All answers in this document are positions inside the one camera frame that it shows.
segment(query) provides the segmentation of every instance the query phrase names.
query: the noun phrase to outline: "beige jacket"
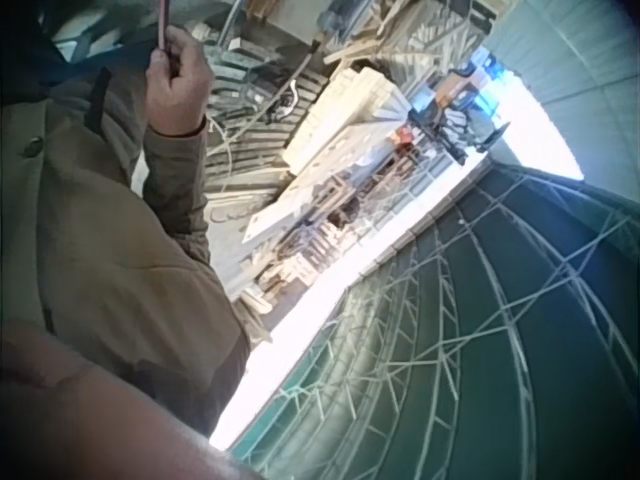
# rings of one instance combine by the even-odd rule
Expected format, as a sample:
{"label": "beige jacket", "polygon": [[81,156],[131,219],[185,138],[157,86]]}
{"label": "beige jacket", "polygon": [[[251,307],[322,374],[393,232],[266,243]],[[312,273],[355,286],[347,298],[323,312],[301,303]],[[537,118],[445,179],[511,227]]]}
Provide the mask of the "beige jacket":
{"label": "beige jacket", "polygon": [[143,100],[142,75],[103,70],[3,109],[2,320],[48,328],[210,434],[249,346],[209,265],[207,133],[147,130]]}

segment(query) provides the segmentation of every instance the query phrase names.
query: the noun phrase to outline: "ceiling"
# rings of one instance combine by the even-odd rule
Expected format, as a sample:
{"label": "ceiling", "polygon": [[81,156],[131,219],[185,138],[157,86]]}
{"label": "ceiling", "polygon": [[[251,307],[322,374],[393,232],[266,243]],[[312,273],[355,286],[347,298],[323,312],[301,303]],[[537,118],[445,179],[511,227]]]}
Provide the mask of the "ceiling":
{"label": "ceiling", "polygon": [[611,0],[522,0],[485,45],[544,107],[585,183],[640,203],[640,57],[626,12]]}

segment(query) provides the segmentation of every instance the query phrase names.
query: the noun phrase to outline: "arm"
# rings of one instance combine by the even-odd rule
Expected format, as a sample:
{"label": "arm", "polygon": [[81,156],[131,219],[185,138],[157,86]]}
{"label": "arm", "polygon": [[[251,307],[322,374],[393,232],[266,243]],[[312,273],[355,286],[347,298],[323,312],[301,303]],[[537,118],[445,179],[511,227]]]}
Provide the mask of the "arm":
{"label": "arm", "polygon": [[213,74],[202,46],[187,32],[168,27],[177,72],[161,50],[147,70],[149,129],[144,150],[149,177],[143,196],[164,230],[194,260],[209,264],[203,212],[206,121]]}
{"label": "arm", "polygon": [[162,227],[194,260],[209,264],[203,212],[205,128],[191,137],[168,138],[148,130],[144,152],[149,176],[145,202]]}
{"label": "arm", "polygon": [[41,330],[5,326],[0,344],[0,476],[262,478]]}

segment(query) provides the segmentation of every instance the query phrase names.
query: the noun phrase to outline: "jacket sleeve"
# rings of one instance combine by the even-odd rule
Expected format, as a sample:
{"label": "jacket sleeve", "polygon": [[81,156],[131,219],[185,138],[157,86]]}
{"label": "jacket sleeve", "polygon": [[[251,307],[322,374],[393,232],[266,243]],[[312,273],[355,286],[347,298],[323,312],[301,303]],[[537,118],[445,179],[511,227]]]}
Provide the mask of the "jacket sleeve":
{"label": "jacket sleeve", "polygon": [[164,137],[147,129],[144,153],[149,176],[143,198],[162,227],[196,261],[209,265],[204,220],[206,122],[189,137]]}

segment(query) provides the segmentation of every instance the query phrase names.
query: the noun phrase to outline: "wire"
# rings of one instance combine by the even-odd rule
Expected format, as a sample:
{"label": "wire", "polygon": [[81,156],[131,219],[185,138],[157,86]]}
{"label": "wire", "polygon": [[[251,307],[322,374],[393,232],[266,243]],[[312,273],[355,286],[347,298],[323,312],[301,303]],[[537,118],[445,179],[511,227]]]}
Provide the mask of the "wire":
{"label": "wire", "polygon": [[256,113],[253,117],[251,117],[251,119],[247,123],[245,123],[240,130],[234,133],[231,138],[226,139],[224,144],[218,145],[217,147],[212,148],[210,151],[207,152],[207,155],[213,155],[221,151],[223,148],[229,148],[230,143],[236,141],[238,138],[244,135],[244,133],[247,130],[249,130],[254,123],[256,123],[265,113],[267,113],[267,110],[269,110],[269,108],[271,108],[271,106],[278,101],[278,99],[282,96],[282,94],[289,89],[289,84],[291,83],[291,81],[298,78],[298,76],[302,73],[302,70],[304,70],[305,67],[309,64],[309,62],[313,58],[313,55],[316,53],[318,48],[320,48],[321,44],[322,44],[322,40],[317,40],[317,39],[314,40],[311,44],[311,47],[309,47],[309,52],[304,57],[302,62],[300,62],[300,65],[298,65],[298,68],[296,68],[296,70],[291,74],[289,79],[282,84],[282,86],[280,87],[280,90],[278,90],[276,94],[273,97],[271,97],[271,100],[269,100],[258,111],[258,113]]}
{"label": "wire", "polygon": [[227,170],[227,178],[225,178],[224,183],[222,184],[222,189],[220,190],[220,193],[224,193],[224,191],[227,188],[227,184],[231,179],[231,172],[233,170],[233,154],[231,153],[231,146],[230,146],[231,142],[227,139],[227,133],[222,129],[220,124],[211,117],[209,117],[209,120],[211,121],[211,125],[213,125],[216,128],[216,130],[220,132],[220,135],[222,136],[223,145],[227,150],[227,160],[229,162],[229,168]]}

